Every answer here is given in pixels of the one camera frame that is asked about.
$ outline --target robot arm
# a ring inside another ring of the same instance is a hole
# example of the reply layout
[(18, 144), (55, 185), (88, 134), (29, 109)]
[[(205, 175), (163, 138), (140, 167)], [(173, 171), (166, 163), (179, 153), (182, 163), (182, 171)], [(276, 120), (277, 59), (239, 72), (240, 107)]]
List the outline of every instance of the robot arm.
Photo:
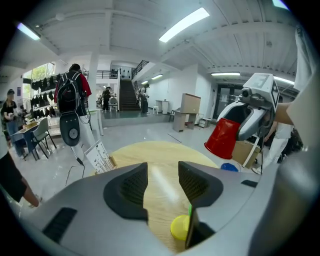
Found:
[(228, 105), (217, 120), (225, 118), (240, 123), (237, 141), (244, 141), (255, 133), (263, 137), (275, 119), (279, 96), (272, 74), (255, 73), (243, 85), (239, 100)]

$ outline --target ceiling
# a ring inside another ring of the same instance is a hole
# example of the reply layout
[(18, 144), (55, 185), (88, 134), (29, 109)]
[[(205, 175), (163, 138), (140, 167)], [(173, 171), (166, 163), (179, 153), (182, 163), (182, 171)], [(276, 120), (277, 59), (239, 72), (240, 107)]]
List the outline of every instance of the ceiling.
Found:
[[(159, 41), (200, 7), (210, 16), (167, 43)], [(268, 72), (292, 81), (296, 75), (297, 21), (271, 0), (48, 0), (24, 23), (41, 39), (16, 33), (2, 62), (15, 74), (98, 49), (117, 61), (147, 60), (180, 70), (199, 64), (207, 73)], [(1, 76), (12, 73), (0, 69)]]

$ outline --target red shirt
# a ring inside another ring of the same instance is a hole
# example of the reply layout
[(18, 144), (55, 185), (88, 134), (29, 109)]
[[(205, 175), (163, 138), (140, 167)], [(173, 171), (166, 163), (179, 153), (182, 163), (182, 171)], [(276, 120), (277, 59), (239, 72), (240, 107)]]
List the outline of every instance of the red shirt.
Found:
[[(80, 74), (79, 77), (81, 78), (81, 83), (82, 83), (82, 91), (86, 92), (86, 96), (89, 97), (92, 92), (90, 89), (90, 86), (88, 84), (87, 79), (85, 78), (85, 76), (83, 74)], [(54, 92), (54, 102), (57, 103), (57, 94), (58, 94), (58, 86), (59, 86), (59, 82), (56, 84), (55, 86), (55, 92)]]

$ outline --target paper sign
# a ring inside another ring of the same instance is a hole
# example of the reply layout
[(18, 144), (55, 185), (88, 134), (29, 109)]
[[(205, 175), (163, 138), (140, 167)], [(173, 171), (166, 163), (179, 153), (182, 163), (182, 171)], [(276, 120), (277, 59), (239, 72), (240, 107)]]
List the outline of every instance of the paper sign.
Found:
[(100, 140), (93, 144), (84, 154), (98, 174), (111, 171), (115, 167), (110, 161), (110, 156)]

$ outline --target yellow ball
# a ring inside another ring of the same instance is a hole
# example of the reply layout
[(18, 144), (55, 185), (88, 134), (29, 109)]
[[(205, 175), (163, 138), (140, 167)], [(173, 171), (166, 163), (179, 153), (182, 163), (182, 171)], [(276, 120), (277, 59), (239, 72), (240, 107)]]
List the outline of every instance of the yellow ball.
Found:
[(170, 231), (175, 239), (185, 241), (187, 239), (190, 217), (188, 215), (180, 215), (176, 217), (171, 225)]

